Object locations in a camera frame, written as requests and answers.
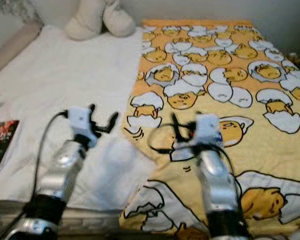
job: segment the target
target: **plush toy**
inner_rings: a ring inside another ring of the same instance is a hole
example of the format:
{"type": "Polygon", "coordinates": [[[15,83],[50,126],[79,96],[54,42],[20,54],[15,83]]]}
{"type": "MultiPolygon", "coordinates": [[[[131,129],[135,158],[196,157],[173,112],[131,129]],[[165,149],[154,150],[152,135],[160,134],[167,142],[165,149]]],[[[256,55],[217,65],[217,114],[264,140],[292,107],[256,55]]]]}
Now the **plush toy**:
{"type": "Polygon", "coordinates": [[[121,9],[120,0],[81,0],[65,32],[71,39],[87,40],[101,33],[102,21],[117,37],[131,35],[136,29],[132,17],[121,9]]]}

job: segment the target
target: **bed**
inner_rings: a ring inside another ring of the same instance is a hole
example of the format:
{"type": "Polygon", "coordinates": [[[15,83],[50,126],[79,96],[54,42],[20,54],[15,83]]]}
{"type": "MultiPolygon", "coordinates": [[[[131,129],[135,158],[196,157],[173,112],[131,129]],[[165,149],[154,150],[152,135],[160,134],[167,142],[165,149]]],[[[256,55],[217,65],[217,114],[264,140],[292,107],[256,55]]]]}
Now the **bed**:
{"type": "MultiPolygon", "coordinates": [[[[0,122],[20,120],[0,165],[0,201],[5,200],[0,202],[0,226],[20,210],[22,204],[16,201],[29,200],[33,159],[52,115],[73,105],[87,107],[95,103],[94,119],[100,125],[106,125],[115,111],[123,117],[137,75],[141,34],[139,28],[128,38],[115,38],[106,33],[89,41],[75,42],[68,40],[62,30],[47,25],[0,72],[0,122]]],[[[66,120],[53,125],[45,144],[40,176],[47,170],[53,153],[70,137],[66,120]]],[[[154,167],[152,161],[122,136],[117,124],[89,152],[78,177],[68,206],[85,211],[67,211],[60,233],[88,234],[118,229],[119,210],[154,167]]]]}
{"type": "Polygon", "coordinates": [[[300,229],[300,70],[248,20],[146,19],[143,26],[122,130],[157,169],[123,210],[121,227],[205,238],[201,193],[209,193],[185,148],[197,135],[187,123],[201,113],[219,117],[211,141],[223,139],[249,232],[300,229]],[[176,140],[172,113],[182,136],[193,136],[188,143],[176,140]]]}

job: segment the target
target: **book cover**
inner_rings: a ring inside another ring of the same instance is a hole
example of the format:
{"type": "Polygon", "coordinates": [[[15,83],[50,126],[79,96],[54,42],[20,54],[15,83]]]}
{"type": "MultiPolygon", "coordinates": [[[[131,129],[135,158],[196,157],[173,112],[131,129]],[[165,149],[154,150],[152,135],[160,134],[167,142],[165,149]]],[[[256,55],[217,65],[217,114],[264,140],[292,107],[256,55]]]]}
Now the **book cover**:
{"type": "Polygon", "coordinates": [[[0,163],[14,137],[18,124],[18,120],[0,122],[0,163]]]}

